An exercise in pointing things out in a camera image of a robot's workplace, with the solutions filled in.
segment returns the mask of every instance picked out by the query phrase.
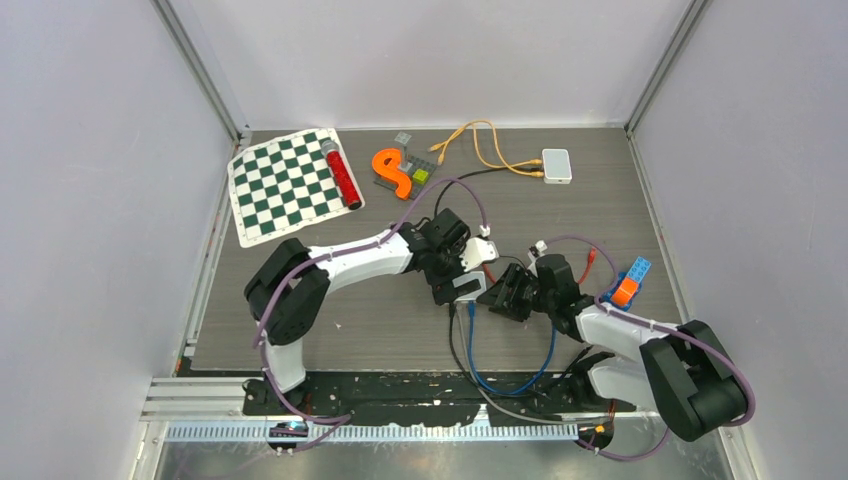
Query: chessboard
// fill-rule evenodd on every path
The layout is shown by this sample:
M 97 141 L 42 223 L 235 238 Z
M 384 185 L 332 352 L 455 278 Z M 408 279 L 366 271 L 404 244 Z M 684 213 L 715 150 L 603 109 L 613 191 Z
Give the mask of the chessboard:
M 243 248 L 351 212 L 321 153 L 326 140 L 339 145 L 350 173 L 344 148 L 332 128 L 277 137 L 242 151 L 230 161 L 230 204 Z M 356 179 L 350 175 L 362 198 Z

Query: wood grain surface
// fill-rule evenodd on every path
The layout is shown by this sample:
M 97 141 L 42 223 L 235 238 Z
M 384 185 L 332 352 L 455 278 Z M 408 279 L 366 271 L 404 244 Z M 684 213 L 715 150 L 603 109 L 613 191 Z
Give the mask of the wood grain surface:
M 408 131 L 410 152 L 435 159 L 426 149 L 445 140 L 450 131 Z M 605 246 L 618 267 L 626 270 L 641 255 L 651 262 L 633 312 L 658 321 L 679 322 L 677 308 L 651 225 L 633 159 L 621 129 L 498 130 L 501 151 L 510 162 L 538 158 L 543 148 L 567 148 L 574 180 L 570 185 L 546 185 L 542 179 L 508 172 L 468 179 L 482 198 L 492 225 L 492 239 L 502 254 L 526 258 L 527 247 L 539 239 L 578 233 Z M 254 143 L 282 132 L 254 134 Z M 393 146 L 396 131 L 340 131 L 351 168 L 366 205 L 361 210 L 294 233 L 304 245 L 334 245 L 373 235 L 403 213 L 408 203 L 373 183 L 371 158 Z M 483 156 L 497 162 L 490 130 L 480 132 Z M 471 133 L 453 142 L 435 178 L 457 176 L 483 165 L 474 153 Z M 432 216 L 436 195 L 424 198 L 412 219 Z M 469 225 L 480 214 L 467 193 L 452 187 L 443 207 L 450 207 Z M 230 225 L 195 351 L 195 369 L 256 369 L 259 357 L 250 347 L 255 323 L 243 289 L 280 240 L 242 249 Z M 564 242 L 552 252 L 565 254 L 577 276 L 589 247 Z M 499 275 L 506 260 L 492 267 Z M 595 293 L 612 279 L 598 255 L 583 291 Z M 475 362 L 481 370 L 535 370 L 550 342 L 550 322 L 534 314 L 524 324 L 478 309 Z M 315 326 L 305 338 L 304 363 L 313 370 L 455 370 L 447 346 L 447 307 L 433 303 L 423 274 L 372 279 L 329 296 Z M 551 368 L 564 368 L 580 349 L 559 335 Z

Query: red tube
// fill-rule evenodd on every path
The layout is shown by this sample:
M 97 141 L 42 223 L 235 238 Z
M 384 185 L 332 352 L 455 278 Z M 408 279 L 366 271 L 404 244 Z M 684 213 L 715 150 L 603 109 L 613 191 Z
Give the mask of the red tube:
M 342 192 L 342 201 L 344 204 L 351 210 L 361 207 L 362 199 L 359 197 L 359 192 L 356 191 L 356 186 L 353 184 L 353 178 L 339 153 L 339 145 L 332 140 L 327 140 L 321 144 L 321 153 L 324 154 L 330 170 L 333 171 L 336 184 Z

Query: wall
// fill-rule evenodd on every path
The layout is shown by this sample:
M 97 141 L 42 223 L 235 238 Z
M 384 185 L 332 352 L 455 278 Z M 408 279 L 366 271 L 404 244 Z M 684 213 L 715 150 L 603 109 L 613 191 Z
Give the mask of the wall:
M 127 475 L 230 142 L 152 4 L 3 4 L 0 472 Z
M 763 478 L 844 478 L 848 4 L 713 2 L 637 141 L 698 318 L 750 377 Z
M 622 125 L 689 0 L 180 0 L 253 130 Z

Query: yellow cable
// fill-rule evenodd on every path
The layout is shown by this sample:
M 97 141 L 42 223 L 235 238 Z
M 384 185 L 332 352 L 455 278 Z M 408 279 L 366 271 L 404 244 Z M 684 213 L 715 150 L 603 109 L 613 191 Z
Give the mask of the yellow cable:
M 494 143 L 495 143 L 495 152 L 497 152 L 498 158 L 500 159 L 501 163 L 503 163 L 503 166 L 492 165 L 491 163 L 487 162 L 486 159 L 483 158 L 483 155 L 480 153 L 480 145 L 477 141 L 477 126 L 476 125 L 478 123 L 485 123 L 492 128 L 492 138 L 494 139 Z M 437 143 L 437 144 L 433 145 L 432 147 L 430 147 L 431 152 L 435 152 L 436 150 L 439 150 L 439 149 L 442 150 L 442 152 L 439 154 L 439 165 L 441 165 L 445 161 L 445 153 L 447 152 L 448 145 L 450 145 L 450 143 L 452 141 L 456 140 L 460 135 L 462 135 L 462 133 L 465 132 L 465 130 L 467 130 L 468 127 L 471 127 L 471 131 L 474 135 L 474 151 L 477 153 L 477 158 L 480 159 L 480 162 L 482 162 L 483 165 L 485 165 L 489 168 L 508 168 L 511 172 L 517 173 L 518 175 L 524 175 L 526 177 L 537 177 L 538 178 L 538 177 L 544 176 L 543 172 L 522 172 L 521 170 L 518 170 L 517 168 L 515 168 L 515 167 L 522 167 L 522 166 L 525 166 L 525 165 L 541 165 L 542 161 L 538 158 L 534 158 L 532 160 L 527 160 L 525 162 L 512 163 L 512 164 L 508 163 L 506 161 L 506 159 L 503 157 L 503 154 L 501 153 L 501 147 L 498 144 L 498 132 L 495 129 L 495 125 L 492 122 L 490 122 L 489 120 L 474 120 L 474 121 L 468 122 L 465 125 L 456 129 L 456 131 L 453 132 L 451 134 L 451 136 L 448 137 L 448 139 L 445 140 L 444 142 Z

